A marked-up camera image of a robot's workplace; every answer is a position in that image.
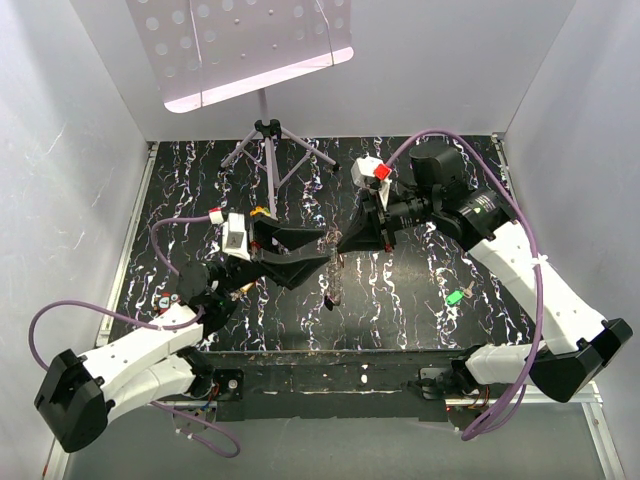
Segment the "floor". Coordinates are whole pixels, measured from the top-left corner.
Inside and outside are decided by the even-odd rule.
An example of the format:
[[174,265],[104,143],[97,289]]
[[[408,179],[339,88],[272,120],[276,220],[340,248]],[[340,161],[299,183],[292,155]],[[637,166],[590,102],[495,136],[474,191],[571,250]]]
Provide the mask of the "floor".
[[[170,415],[138,408],[73,454],[64,479],[605,478],[580,404],[523,405],[504,428],[471,442],[449,424],[416,419],[293,418],[225,427],[243,446],[231,460],[176,435]],[[231,449],[220,435],[205,436]]]
[[[468,137],[491,168],[501,174],[489,137]],[[281,221],[346,229],[355,212],[357,188],[350,168],[360,156],[388,158],[402,137],[311,139],[318,149],[340,162],[336,174],[312,157],[280,189]],[[144,202],[118,311],[140,320],[154,315],[154,305],[170,295],[175,278],[155,259],[149,229],[161,218],[199,216],[215,206],[249,212],[268,206],[266,174],[248,157],[219,173],[222,159],[235,141],[161,143]],[[261,158],[258,143],[248,150]],[[277,146],[282,176],[304,154],[290,141]],[[474,185],[484,174],[463,151]],[[401,179],[411,181],[408,156],[398,162]],[[188,259],[221,259],[219,229],[203,225],[166,228],[161,248],[178,267]],[[402,232],[396,250],[387,254],[356,253],[345,258],[342,306],[323,307],[324,269],[303,286],[286,291],[261,280],[243,300],[227,326],[207,339],[204,350],[443,349],[471,345],[526,342],[532,323],[497,279],[476,264],[433,225]],[[449,306],[446,297],[468,288],[471,298]],[[111,340],[128,332],[114,325]]]

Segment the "gray wall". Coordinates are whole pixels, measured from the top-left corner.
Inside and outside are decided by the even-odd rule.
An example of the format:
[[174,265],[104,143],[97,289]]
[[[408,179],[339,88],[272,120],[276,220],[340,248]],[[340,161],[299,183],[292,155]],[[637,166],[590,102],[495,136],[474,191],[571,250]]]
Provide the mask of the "gray wall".
[[[172,114],[125,0],[71,2],[147,140],[246,135],[255,94]],[[302,136],[504,131],[574,3],[353,0],[354,58],[270,87],[272,116]]]
[[518,199],[550,261],[636,337],[598,377],[628,478],[640,478],[640,2],[580,0],[507,134]]
[[[104,303],[146,144],[67,1],[0,5],[0,477],[39,478],[53,436],[27,327],[45,303]],[[44,317],[46,361],[91,347],[100,317]]]

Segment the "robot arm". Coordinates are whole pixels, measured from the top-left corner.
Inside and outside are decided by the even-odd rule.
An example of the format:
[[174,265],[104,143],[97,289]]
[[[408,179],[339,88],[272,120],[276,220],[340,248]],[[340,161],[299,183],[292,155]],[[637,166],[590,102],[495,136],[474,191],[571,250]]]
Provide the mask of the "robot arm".
[[[354,183],[363,187],[356,216],[338,252],[387,250],[395,232],[433,221],[507,287],[531,318],[535,318],[536,288],[529,241],[512,209],[488,188],[471,189],[464,177],[460,153],[442,141],[420,144],[410,151],[415,185],[404,194],[382,192],[389,170],[379,159],[358,159]],[[589,307],[544,260],[543,337],[529,373],[550,398],[568,401],[590,381],[631,337],[622,319],[607,321]],[[468,393],[478,385],[515,383],[531,345],[476,346],[452,364],[436,388]]]
[[[208,395],[220,372],[194,346],[226,325],[248,285],[267,276],[293,289],[329,260],[289,253],[324,231],[255,213],[247,221],[233,212],[210,212],[212,223],[223,224],[222,250],[230,256],[224,263],[192,261],[180,269],[181,304],[149,322],[158,329],[140,328],[82,355],[66,350],[53,359],[35,406],[65,451],[84,448],[113,420],[151,401]],[[221,390],[218,401],[229,395]]]

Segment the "cable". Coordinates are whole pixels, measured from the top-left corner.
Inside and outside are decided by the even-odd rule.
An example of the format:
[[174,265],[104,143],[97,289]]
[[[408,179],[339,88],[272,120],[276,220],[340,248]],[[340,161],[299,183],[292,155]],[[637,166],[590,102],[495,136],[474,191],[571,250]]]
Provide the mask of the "cable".
[[[116,312],[112,312],[110,310],[107,310],[106,308],[99,307],[98,305],[93,305],[91,303],[81,302],[79,300],[61,300],[59,302],[51,303],[51,304],[43,307],[42,309],[40,309],[40,311],[35,314],[35,316],[31,320],[31,324],[29,325],[29,350],[31,350],[31,355],[33,355],[33,358],[36,361],[36,363],[38,365],[40,365],[40,367],[42,367],[45,371],[49,370],[49,365],[47,365],[45,363],[45,361],[42,359],[42,357],[40,356],[40,354],[38,353],[38,350],[36,348],[35,340],[34,340],[35,329],[36,329],[36,325],[38,323],[38,320],[40,320],[40,317],[42,317],[42,315],[44,315],[46,312],[48,312],[49,310],[51,310],[53,308],[61,307],[61,306],[75,306],[75,307],[87,308],[89,310],[94,310],[96,312],[103,313],[104,315],[111,315],[116,320],[122,320],[123,322],[127,322],[129,324],[136,325],[138,327],[148,328],[148,329],[152,329],[152,330],[160,330],[161,329],[157,325],[149,325],[148,323],[144,323],[144,322],[140,322],[138,320],[134,320],[133,318],[126,317],[126,316],[121,315],[121,314],[116,313]],[[196,323],[200,319],[200,317],[203,315],[203,313],[204,313],[204,309],[202,307],[200,307],[198,309],[198,313],[196,314],[196,316],[194,318],[192,318],[191,320],[189,320],[188,322],[181,323],[179,325],[171,325],[171,326],[167,326],[167,327],[162,327],[162,329],[164,329],[164,330],[179,330],[181,328],[188,327],[188,326],[193,325],[194,323]],[[221,455],[221,456],[226,457],[226,458],[233,458],[233,457],[236,457],[236,456],[238,456],[240,454],[241,447],[240,447],[239,440],[231,432],[228,432],[226,429],[224,429],[222,427],[219,427],[217,425],[214,425],[214,424],[212,424],[210,422],[207,422],[205,420],[202,420],[202,419],[200,419],[198,417],[195,417],[193,415],[190,415],[188,413],[180,412],[179,410],[176,410],[176,409],[171,408],[171,407],[166,407],[166,406],[164,406],[162,404],[159,404],[158,402],[151,402],[151,405],[153,405],[154,407],[158,407],[161,410],[170,411],[171,413],[173,413],[175,415],[179,415],[181,417],[188,418],[189,420],[193,420],[195,422],[201,423],[201,424],[205,425],[206,427],[211,428],[212,430],[216,430],[216,431],[222,433],[224,436],[226,436],[236,446],[236,451],[235,452],[231,452],[231,453],[230,452],[226,452],[226,451],[222,450],[221,448],[215,446],[213,443],[209,442],[208,440],[206,440],[206,439],[204,439],[204,438],[202,438],[202,437],[200,437],[198,435],[192,434],[188,430],[181,430],[181,432],[184,433],[185,435],[187,435],[189,438],[193,438],[197,442],[200,442],[201,444],[203,444],[204,446],[206,446],[207,448],[209,448],[213,452],[217,453],[218,455]]]
[[190,432],[189,430],[180,429],[181,433],[184,433],[185,435],[187,435],[187,437],[193,438],[195,441],[200,442],[201,444],[203,444],[204,446],[206,446],[210,450],[214,451],[215,453],[217,453],[221,457],[233,458],[233,457],[237,457],[238,455],[240,455],[240,452],[242,451],[242,447],[240,446],[240,440],[238,440],[238,438],[233,433],[231,433],[229,430],[227,430],[226,428],[220,427],[219,425],[216,425],[215,423],[208,422],[206,420],[201,419],[200,417],[196,417],[196,416],[191,415],[189,413],[185,413],[185,412],[182,412],[180,410],[176,410],[175,408],[169,407],[167,405],[163,405],[163,404],[158,403],[158,402],[151,402],[150,404],[153,405],[154,407],[159,408],[160,410],[164,410],[165,412],[169,412],[169,413],[172,413],[173,415],[178,415],[179,417],[187,418],[190,421],[197,422],[197,423],[199,423],[201,425],[204,425],[207,428],[210,428],[211,430],[215,430],[216,432],[220,432],[222,435],[227,437],[235,445],[235,447],[236,447],[236,451],[235,452],[227,452],[226,450],[222,450],[220,447],[214,445],[209,440],[206,440],[206,439],[202,438],[199,435],[195,435],[194,433]]
[[164,256],[164,254],[160,251],[160,247],[158,246],[158,228],[163,225],[170,225],[176,223],[205,223],[211,222],[211,218],[209,215],[204,217],[172,217],[172,218],[164,218],[162,220],[158,220],[151,227],[151,246],[153,247],[153,251],[156,252],[158,259],[164,263],[172,273],[179,275],[180,272],[176,267],[171,265],[171,262]]
[[[162,225],[167,225],[167,224],[175,224],[175,223],[204,223],[204,222],[210,222],[211,219],[210,217],[207,216],[203,216],[203,217],[193,217],[193,218],[189,218],[189,217],[183,217],[183,218],[165,218],[163,220],[160,220],[158,222],[156,222],[153,227],[151,227],[151,245],[153,246],[153,250],[155,251],[156,255],[158,256],[158,258],[160,259],[160,261],[162,263],[164,263],[169,270],[171,270],[172,273],[175,273],[176,275],[179,274],[178,269],[175,268],[173,265],[171,265],[171,263],[169,262],[169,260],[167,259],[167,257],[165,257],[162,252],[160,251],[160,248],[158,246],[158,238],[157,238],[157,230],[159,227],[161,227]],[[35,344],[35,331],[36,331],[36,325],[38,324],[38,321],[40,320],[40,318],[42,317],[42,315],[44,315],[46,312],[48,312],[49,310],[52,310],[54,308],[57,307],[62,307],[62,306],[74,306],[74,307],[82,307],[82,308],[86,308],[89,310],[93,310],[95,312],[99,312],[102,313],[103,315],[109,315],[111,317],[113,317],[115,320],[121,320],[123,322],[129,323],[131,325],[134,325],[136,327],[140,327],[140,328],[148,328],[150,330],[180,330],[182,328],[186,328],[189,327],[191,325],[193,325],[194,323],[196,323],[198,320],[200,320],[200,318],[202,317],[202,315],[204,315],[204,309],[202,308],[202,306],[198,307],[198,313],[196,314],[195,317],[193,317],[191,320],[189,320],[188,322],[185,323],[181,323],[178,325],[170,325],[170,326],[159,326],[159,325],[152,325],[152,324],[148,324],[145,322],[141,322],[139,320],[135,320],[133,318],[127,317],[125,315],[122,315],[120,313],[116,313],[116,312],[112,312],[111,310],[107,310],[106,308],[100,307],[98,305],[94,305],[92,303],[87,303],[87,302],[83,302],[80,300],[60,300],[58,302],[53,302],[50,303],[49,305],[46,305],[44,307],[42,307],[31,319],[31,323],[29,324],[29,350],[31,350],[31,355],[33,356],[34,360],[36,361],[36,363],[42,367],[45,371],[49,370],[49,366],[45,363],[45,361],[42,359],[42,357],[40,356],[40,354],[38,353],[38,349],[36,348],[36,344]],[[211,399],[215,396],[215,394],[212,394],[209,397],[209,401],[207,402],[207,406],[211,403]],[[213,443],[211,443],[210,441],[208,441],[207,439],[199,436],[199,435],[195,435],[192,432],[186,430],[186,429],[179,429],[179,431],[185,435],[187,435],[187,437],[189,439],[194,439],[195,441],[203,444],[205,447],[209,448],[211,451],[217,453],[218,455],[225,457],[225,458],[233,458],[233,457],[237,457],[240,454],[241,451],[241,446],[240,446],[240,441],[228,430],[226,430],[223,427],[219,427],[217,425],[214,425],[211,422],[207,422],[206,420],[202,420],[194,415],[190,415],[188,413],[184,413],[181,412],[179,410],[176,410],[175,408],[171,408],[168,407],[166,405],[162,405],[161,403],[152,401],[150,402],[151,405],[153,405],[154,407],[157,407],[161,410],[165,410],[167,412],[171,412],[174,415],[178,415],[184,418],[188,418],[189,420],[198,422],[202,425],[204,425],[207,428],[210,428],[212,430],[216,430],[217,432],[222,433],[225,437],[227,437],[229,440],[231,440],[231,442],[235,445],[236,447],[236,451],[235,452],[227,452],[225,450],[222,450],[221,448],[217,447],[216,445],[214,445]]]
[[102,313],[103,315],[109,315],[116,320],[121,320],[123,322],[129,323],[136,327],[148,328],[150,330],[180,330],[182,328],[190,327],[191,325],[196,323],[198,320],[200,320],[200,317],[202,317],[202,315],[204,314],[204,309],[202,307],[199,307],[198,313],[196,314],[196,316],[193,317],[188,322],[180,323],[178,325],[168,325],[168,326],[161,327],[159,325],[152,325],[149,323],[141,322],[139,320],[135,320],[133,318],[127,317],[120,313],[112,312],[111,310],[107,310],[106,308],[99,307],[98,305],[82,302],[80,300],[60,300],[58,302],[50,303],[49,305],[42,307],[40,311],[33,316],[33,318],[31,319],[31,324],[29,325],[29,350],[31,350],[31,355],[33,355],[33,358],[36,361],[36,363],[40,365],[42,368],[44,368],[45,370],[48,370],[49,366],[44,362],[44,360],[42,360],[42,357],[40,356],[36,348],[36,343],[35,343],[36,325],[38,324],[40,317],[42,317],[42,315],[47,313],[49,310],[52,310],[57,307],[63,307],[63,306],[87,308],[89,310],[93,310],[94,312]]
[[[516,213],[516,217],[518,218],[518,221],[522,225],[522,228],[524,229],[524,232],[527,235],[527,239],[529,240],[531,255],[533,258],[537,259],[540,254],[540,252],[538,251],[538,244],[536,242],[535,236],[533,235],[533,230],[531,229],[531,226],[529,225],[529,222],[527,221],[524,213],[522,212],[522,210],[520,210],[516,202],[511,198],[509,193],[505,190],[505,188],[502,186],[500,181],[496,178],[496,176],[493,174],[491,169],[484,162],[480,154],[476,152],[473,149],[473,147],[471,147],[471,145],[469,145],[469,143],[461,136],[456,135],[455,133],[449,132],[447,130],[441,130],[441,129],[423,130],[422,132],[419,132],[409,137],[402,145],[400,145],[400,148],[398,148],[393,153],[393,155],[391,155],[391,158],[387,160],[387,163],[386,163],[387,167],[391,167],[393,163],[398,159],[398,157],[400,157],[400,155],[409,146],[415,145],[416,140],[418,140],[421,137],[433,136],[433,135],[438,135],[438,136],[444,135],[449,138],[452,138],[456,140],[458,143],[460,143],[460,145],[462,145],[462,147],[465,150],[471,153],[471,156],[473,156],[473,158],[478,162],[478,164],[480,165],[480,168],[482,168],[485,175],[489,179],[489,182],[504,197],[504,199],[507,201],[507,203],[509,203],[511,208],[513,208],[513,211]],[[500,396],[500,398],[493,405],[491,405],[484,413],[482,413],[478,418],[476,418],[471,423],[471,425],[469,425],[465,429],[465,431],[462,433],[462,440],[471,440],[472,438],[475,438],[482,433],[492,432],[493,430],[496,430],[501,426],[503,426],[515,414],[518,407],[520,406],[520,403],[522,402],[522,399],[524,398],[524,393],[526,390],[526,386],[524,385],[524,382],[527,376],[529,375],[529,372],[531,371],[531,367],[533,366],[536,353],[538,352],[538,348],[540,346],[540,340],[542,338],[542,322],[544,320],[542,271],[540,269],[539,263],[536,263],[534,265],[533,273],[535,276],[536,293],[537,293],[536,315],[535,315],[536,325],[533,332],[533,339],[531,340],[530,353],[516,381],[512,385],[510,385],[507,388],[507,390],[505,390],[505,392]],[[512,410],[504,418],[498,421],[498,418],[506,411],[507,407],[511,403],[511,400],[513,400],[516,393],[518,392],[518,389],[520,388],[522,388],[522,391],[520,392],[520,397],[516,401],[516,404],[513,406]]]

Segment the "small green object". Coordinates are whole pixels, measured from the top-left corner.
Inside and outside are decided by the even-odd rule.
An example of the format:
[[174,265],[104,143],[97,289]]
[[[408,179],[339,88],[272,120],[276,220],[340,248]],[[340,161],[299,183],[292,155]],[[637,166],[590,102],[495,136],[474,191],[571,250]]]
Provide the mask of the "small green object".
[[447,305],[449,306],[457,305],[462,301],[463,298],[464,298],[464,292],[462,292],[461,290],[456,290],[455,292],[447,295],[446,302],[447,302]]

